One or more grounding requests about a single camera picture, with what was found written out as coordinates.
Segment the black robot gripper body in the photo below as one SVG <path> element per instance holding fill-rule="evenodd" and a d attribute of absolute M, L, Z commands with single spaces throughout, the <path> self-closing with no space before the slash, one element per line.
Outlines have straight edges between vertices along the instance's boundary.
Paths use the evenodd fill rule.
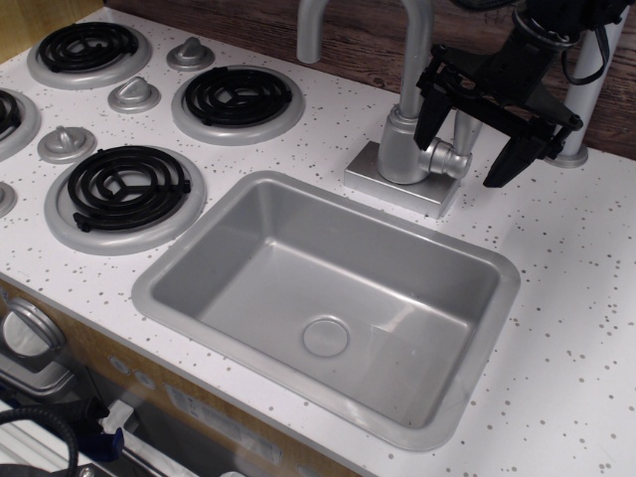
<path fill-rule="evenodd" d="M 491 55 L 435 45 L 417 86 L 421 96 L 431 86 L 445 88 L 452 108 L 502 132 L 523 121 L 549 122 L 550 145 L 561 145 L 582 120 L 547 90 L 543 78 L 556 56 L 572 46 L 568 37 L 517 20 L 501 50 Z"/>

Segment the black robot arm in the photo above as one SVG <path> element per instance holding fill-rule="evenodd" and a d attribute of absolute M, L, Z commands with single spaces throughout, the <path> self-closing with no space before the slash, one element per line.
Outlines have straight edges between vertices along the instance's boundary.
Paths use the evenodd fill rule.
<path fill-rule="evenodd" d="M 452 108 L 488 124 L 509 140 L 486 176 L 487 188 L 501 188 L 537 159 L 555 160 L 582 119 L 557 100 L 543 78 L 551 64 L 567 62 L 582 32 L 594 33 L 601 67 L 573 85 L 598 80 L 609 63 L 606 27 L 617 24 L 627 1 L 521 1 L 514 28 L 502 48 L 479 55 L 436 44 L 417 85 L 423 97 L 414 141 L 426 150 Z"/>

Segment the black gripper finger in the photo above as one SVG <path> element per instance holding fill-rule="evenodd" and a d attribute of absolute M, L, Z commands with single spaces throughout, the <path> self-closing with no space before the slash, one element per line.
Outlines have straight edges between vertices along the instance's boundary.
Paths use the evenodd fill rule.
<path fill-rule="evenodd" d="M 414 141 L 420 150 L 426 150 L 436 137 L 452 108 L 448 91 L 434 85 L 422 93 L 423 101 L 414 133 Z"/>
<path fill-rule="evenodd" d="M 552 139 L 552 125 L 544 120 L 523 121 L 503 132 L 510 137 L 495 159 L 483 185 L 502 188 L 520 175 L 535 160 L 544 159 Z"/>

